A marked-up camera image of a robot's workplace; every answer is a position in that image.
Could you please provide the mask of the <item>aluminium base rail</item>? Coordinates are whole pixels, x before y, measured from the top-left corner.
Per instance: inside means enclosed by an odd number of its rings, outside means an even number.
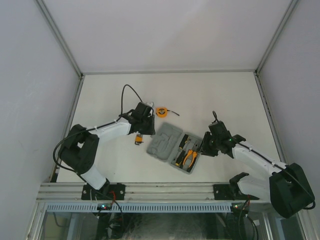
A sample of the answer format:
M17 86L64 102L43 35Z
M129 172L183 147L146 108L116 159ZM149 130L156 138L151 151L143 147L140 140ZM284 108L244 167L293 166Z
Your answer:
M195 183L125 183L124 190L111 194L120 202L170 203L215 202L212 182ZM39 202L79 202L86 193L81 182L43 183L36 200Z

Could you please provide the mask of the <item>grey plastic tool case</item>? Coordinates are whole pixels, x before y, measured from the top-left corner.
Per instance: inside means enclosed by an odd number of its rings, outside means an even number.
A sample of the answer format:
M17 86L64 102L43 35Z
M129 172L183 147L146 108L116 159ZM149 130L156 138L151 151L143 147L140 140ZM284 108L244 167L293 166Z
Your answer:
M189 141L182 149L185 151L185 155L187 154L188 150L193 148L195 144L199 145L198 157L196 158L196 162L191 172L186 172L181 168L183 161L181 162L180 166L175 165L176 157L182 151L179 149L179 144L185 134L189 135ZM155 135L151 137L151 142L146 149L146 153L151 157L167 163L173 168L190 175L193 172L193 169L195 168L199 157L201 156L200 148L202 141L203 139L199 136L189 132L185 132L181 128L174 126L173 124L164 122L156 131Z

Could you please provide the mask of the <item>orange black handled pliers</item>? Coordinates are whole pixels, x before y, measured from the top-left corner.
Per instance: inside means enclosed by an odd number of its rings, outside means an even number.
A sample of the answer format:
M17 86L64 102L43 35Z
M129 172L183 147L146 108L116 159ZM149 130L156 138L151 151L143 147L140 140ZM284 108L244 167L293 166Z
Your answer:
M192 149L189 149L184 159L182 160L181 168L184 169L187 173L190 173L194 164L196 163L196 159L199 155L198 153L199 145L195 144Z

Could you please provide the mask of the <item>flathead screwdriver black yellow handle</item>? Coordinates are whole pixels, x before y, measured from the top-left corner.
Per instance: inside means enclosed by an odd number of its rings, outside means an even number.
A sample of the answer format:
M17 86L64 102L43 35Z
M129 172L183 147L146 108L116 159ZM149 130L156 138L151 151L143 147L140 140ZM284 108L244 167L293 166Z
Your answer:
M182 150L182 151L177 155L177 157L175 158L175 165L176 165L176 166L179 167L179 166L181 165L181 162L183 161L184 156L185 156L185 151Z

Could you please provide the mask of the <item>orange tape measure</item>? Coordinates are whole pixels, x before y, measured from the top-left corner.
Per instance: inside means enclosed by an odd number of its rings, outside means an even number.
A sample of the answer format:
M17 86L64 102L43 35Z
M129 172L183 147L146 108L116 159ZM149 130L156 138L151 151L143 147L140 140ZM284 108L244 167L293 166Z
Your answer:
M173 110L169 110L167 109L166 107L157 107L156 108L156 115L159 117L159 118L165 118L168 113L173 113L177 116L180 116L178 113L176 113L175 111Z

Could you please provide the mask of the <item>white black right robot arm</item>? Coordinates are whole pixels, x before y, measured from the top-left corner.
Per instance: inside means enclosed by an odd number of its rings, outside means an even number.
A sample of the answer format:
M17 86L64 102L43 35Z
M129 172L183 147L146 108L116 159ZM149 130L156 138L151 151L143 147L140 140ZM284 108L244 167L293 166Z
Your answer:
M267 201L284 218L316 207L315 195L299 164L285 164L258 152L243 136L231 135L222 121L215 120L208 128L200 147L202 155L227 155L259 175L242 172L232 177L228 186L232 199L249 196Z

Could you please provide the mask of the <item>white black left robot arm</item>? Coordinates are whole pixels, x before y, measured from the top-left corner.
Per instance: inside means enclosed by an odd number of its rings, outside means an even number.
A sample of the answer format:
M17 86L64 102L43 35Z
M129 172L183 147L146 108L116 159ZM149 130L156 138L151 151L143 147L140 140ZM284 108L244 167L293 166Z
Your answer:
M155 134L153 102L139 102L135 109L101 126L86 128L74 125L67 137L57 144L57 157L92 188L93 196L104 200L109 196L110 182L95 164L98 147L104 142L135 133Z

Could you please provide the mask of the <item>phillips screwdriver black yellow handle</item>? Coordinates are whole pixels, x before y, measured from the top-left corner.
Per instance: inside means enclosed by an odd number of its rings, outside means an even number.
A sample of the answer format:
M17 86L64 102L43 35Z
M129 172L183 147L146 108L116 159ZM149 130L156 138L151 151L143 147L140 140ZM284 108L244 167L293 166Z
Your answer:
M188 134L185 134L179 144L179 149L183 150L185 145L188 143L188 141L190 140L190 136Z

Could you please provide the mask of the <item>hex key set orange holder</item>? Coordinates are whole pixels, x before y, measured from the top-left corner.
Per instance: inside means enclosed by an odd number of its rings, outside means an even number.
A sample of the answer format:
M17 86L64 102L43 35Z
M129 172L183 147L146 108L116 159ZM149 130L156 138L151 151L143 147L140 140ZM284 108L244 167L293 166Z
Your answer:
M139 146L140 144L142 144L144 141L143 141L143 135L140 134L140 133L137 133L136 134L136 137L135 137L135 141L134 141L134 144Z

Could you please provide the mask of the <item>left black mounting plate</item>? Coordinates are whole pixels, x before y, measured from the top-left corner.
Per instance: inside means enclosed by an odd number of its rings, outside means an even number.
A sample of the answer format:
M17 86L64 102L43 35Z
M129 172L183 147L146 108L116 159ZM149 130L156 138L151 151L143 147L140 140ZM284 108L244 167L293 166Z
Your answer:
M81 200L116 200L123 201L125 198L126 185L122 183L105 184L101 189L96 190L89 184L82 188Z

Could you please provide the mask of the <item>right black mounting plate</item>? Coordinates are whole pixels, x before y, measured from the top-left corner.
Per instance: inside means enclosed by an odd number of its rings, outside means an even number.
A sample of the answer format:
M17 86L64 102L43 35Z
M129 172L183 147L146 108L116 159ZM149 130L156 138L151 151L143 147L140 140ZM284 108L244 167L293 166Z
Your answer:
M240 200L241 194L237 186L233 184L220 183L213 185L215 200Z

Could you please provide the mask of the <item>black mounting plate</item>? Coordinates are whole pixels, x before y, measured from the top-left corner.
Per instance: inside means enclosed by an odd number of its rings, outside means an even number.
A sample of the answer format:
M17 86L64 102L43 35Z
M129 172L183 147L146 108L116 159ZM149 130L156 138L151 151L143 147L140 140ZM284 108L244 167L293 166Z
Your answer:
M233 184L220 183L213 185L215 200L240 200L241 194L237 186Z
M122 183L105 184L101 189L96 190L89 184L82 188L81 200L116 200L123 201L125 198L126 185Z

